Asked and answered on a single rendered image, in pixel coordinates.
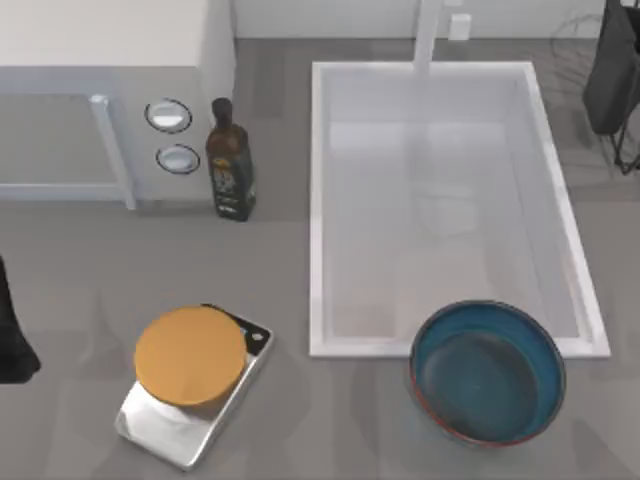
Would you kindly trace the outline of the large microwave knob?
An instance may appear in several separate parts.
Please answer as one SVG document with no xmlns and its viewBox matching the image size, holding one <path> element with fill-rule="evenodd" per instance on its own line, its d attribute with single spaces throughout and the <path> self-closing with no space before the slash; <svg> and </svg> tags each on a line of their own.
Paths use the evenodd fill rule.
<svg viewBox="0 0 640 480">
<path fill-rule="evenodd" d="M 193 115 L 185 104 L 169 98 L 147 104 L 144 117 L 153 129 L 166 134 L 183 132 L 193 121 Z"/>
</svg>

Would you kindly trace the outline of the orange round lid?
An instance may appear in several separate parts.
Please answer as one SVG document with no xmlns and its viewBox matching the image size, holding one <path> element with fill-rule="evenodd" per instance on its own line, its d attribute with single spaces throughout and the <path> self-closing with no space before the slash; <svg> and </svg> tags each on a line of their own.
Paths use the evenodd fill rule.
<svg viewBox="0 0 640 480">
<path fill-rule="evenodd" d="M 186 306 L 162 314 L 134 352 L 138 382 L 156 399 L 180 407 L 210 403 L 238 382 L 247 363 L 244 332 L 227 313 Z"/>
</svg>

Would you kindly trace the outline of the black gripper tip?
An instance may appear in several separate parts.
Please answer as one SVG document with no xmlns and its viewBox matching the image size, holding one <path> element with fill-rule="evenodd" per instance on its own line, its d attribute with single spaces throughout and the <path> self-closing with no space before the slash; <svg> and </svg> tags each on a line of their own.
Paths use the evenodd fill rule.
<svg viewBox="0 0 640 480">
<path fill-rule="evenodd" d="M 0 256 L 0 384 L 25 384 L 40 369 L 40 359 L 18 323 Z"/>
</svg>

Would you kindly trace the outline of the white wall socket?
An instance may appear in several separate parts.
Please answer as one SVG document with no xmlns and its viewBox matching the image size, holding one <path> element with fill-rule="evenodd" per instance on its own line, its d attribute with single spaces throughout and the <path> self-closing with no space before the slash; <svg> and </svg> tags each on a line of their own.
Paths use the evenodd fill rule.
<svg viewBox="0 0 640 480">
<path fill-rule="evenodd" d="M 472 16 L 465 13 L 452 14 L 449 23 L 450 41 L 467 41 L 471 36 Z"/>
</svg>

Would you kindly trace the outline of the small microwave knob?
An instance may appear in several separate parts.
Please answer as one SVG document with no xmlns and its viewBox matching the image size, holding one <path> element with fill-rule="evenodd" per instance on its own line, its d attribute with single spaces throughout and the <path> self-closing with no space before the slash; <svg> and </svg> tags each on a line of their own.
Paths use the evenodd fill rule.
<svg viewBox="0 0 640 480">
<path fill-rule="evenodd" d="M 198 153 L 183 144 L 159 149 L 155 154 L 155 160 L 161 169 L 174 175 L 189 175 L 201 164 Z"/>
</svg>

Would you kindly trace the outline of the white sink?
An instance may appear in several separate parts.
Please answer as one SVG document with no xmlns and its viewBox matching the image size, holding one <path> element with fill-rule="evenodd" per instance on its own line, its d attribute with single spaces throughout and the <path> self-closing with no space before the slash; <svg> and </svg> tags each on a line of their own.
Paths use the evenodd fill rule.
<svg viewBox="0 0 640 480">
<path fill-rule="evenodd" d="M 404 357 L 465 299 L 610 355 L 531 63 L 316 62 L 311 83 L 312 356 Z"/>
</svg>

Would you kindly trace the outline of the pale microwave oven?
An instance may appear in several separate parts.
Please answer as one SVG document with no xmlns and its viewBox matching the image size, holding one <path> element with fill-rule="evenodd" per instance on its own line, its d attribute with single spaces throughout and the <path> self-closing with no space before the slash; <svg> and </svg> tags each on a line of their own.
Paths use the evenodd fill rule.
<svg viewBox="0 0 640 480">
<path fill-rule="evenodd" d="M 232 96 L 235 70 L 230 0 L 0 0 L 0 93 L 107 96 L 135 209 L 211 200 L 211 104 Z M 189 108 L 187 130 L 147 123 L 146 105 L 165 98 Z M 156 152 L 175 144 L 198 153 L 195 172 L 157 165 Z"/>
</svg>

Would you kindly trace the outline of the blue bowl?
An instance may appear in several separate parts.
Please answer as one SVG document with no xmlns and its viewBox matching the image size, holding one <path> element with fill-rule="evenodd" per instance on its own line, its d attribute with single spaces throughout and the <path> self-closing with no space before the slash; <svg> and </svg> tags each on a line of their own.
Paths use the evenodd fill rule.
<svg viewBox="0 0 640 480">
<path fill-rule="evenodd" d="M 413 398 L 440 429 L 485 448 L 539 436 L 566 396 L 565 362 L 548 331 L 494 300 L 433 313 L 412 341 L 408 375 Z"/>
</svg>

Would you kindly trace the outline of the tall white tap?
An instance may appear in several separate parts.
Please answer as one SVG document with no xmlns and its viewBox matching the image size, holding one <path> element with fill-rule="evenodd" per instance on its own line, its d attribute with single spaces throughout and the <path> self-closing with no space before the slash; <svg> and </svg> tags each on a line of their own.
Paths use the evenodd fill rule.
<svg viewBox="0 0 640 480">
<path fill-rule="evenodd" d="M 443 0 L 419 0 L 413 67 L 416 77 L 420 79 L 429 76 L 442 5 Z"/>
</svg>

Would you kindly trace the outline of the microwave oven door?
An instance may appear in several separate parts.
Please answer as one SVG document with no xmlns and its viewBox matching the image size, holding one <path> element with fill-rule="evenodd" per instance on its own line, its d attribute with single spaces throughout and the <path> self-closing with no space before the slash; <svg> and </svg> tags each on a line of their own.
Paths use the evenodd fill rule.
<svg viewBox="0 0 640 480">
<path fill-rule="evenodd" d="M 134 210 L 110 99 L 0 93 L 0 201 L 120 201 Z"/>
</svg>

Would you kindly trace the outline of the dark glass bottle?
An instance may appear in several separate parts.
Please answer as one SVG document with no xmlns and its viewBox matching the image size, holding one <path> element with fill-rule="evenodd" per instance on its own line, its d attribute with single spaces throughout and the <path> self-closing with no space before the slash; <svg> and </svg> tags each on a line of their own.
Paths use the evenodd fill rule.
<svg viewBox="0 0 640 480">
<path fill-rule="evenodd" d="M 249 135 L 234 121 L 230 99 L 216 98 L 211 110 L 215 125 L 207 137 L 206 154 L 216 213 L 246 222 L 256 204 Z"/>
</svg>

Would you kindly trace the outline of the silver kitchen scale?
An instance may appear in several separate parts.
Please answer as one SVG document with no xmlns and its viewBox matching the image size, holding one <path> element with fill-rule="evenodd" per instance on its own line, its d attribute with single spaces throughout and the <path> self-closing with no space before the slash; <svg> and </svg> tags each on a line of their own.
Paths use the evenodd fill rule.
<svg viewBox="0 0 640 480">
<path fill-rule="evenodd" d="M 193 469 L 223 431 L 274 341 L 271 330 L 219 306 L 192 306 L 211 307 L 227 313 L 243 330 L 247 363 L 236 385 L 213 402 L 180 407 L 156 399 L 136 378 L 114 421 L 114 427 L 121 437 L 183 471 Z"/>
</svg>

